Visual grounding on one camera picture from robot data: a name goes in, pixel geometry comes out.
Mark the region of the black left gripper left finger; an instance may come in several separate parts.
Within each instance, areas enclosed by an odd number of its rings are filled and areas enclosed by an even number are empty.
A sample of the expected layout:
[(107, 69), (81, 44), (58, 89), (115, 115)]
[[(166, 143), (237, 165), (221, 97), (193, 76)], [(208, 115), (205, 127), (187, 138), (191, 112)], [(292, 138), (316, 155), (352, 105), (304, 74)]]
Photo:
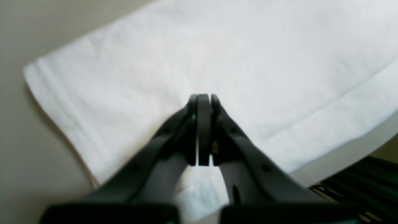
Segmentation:
[(174, 189), (196, 164), (198, 95), (169, 117), (150, 141), (102, 187), (45, 210), (42, 224), (179, 224)]

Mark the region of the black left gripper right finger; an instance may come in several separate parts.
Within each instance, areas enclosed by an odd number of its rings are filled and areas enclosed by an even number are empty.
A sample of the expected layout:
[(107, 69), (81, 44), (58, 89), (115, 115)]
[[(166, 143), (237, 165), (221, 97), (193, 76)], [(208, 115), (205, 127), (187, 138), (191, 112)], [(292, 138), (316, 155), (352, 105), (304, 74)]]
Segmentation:
[(216, 95), (198, 95), (198, 165), (221, 171), (230, 204), (219, 224), (358, 224), (339, 205), (300, 186), (251, 142)]

